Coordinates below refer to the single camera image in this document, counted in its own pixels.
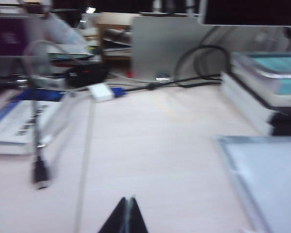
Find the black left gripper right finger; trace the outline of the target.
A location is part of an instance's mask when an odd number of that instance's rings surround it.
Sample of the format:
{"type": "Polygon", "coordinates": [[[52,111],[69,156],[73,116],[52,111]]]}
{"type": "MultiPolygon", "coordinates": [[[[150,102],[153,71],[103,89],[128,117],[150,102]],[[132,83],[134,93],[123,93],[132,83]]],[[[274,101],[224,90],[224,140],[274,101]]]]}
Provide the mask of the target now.
{"type": "Polygon", "coordinates": [[[128,210],[128,232],[129,233],[148,233],[142,213],[136,198],[129,200],[128,210]]]}

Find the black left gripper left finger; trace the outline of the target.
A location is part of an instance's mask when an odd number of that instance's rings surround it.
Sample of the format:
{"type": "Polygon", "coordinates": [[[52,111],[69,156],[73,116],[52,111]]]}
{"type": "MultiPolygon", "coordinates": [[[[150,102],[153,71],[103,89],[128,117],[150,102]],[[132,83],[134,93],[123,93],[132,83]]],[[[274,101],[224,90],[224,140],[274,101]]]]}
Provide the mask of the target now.
{"type": "Polygon", "coordinates": [[[104,222],[99,233],[123,233],[125,230],[125,214],[127,210],[127,199],[123,197],[107,220],[104,222]]]}

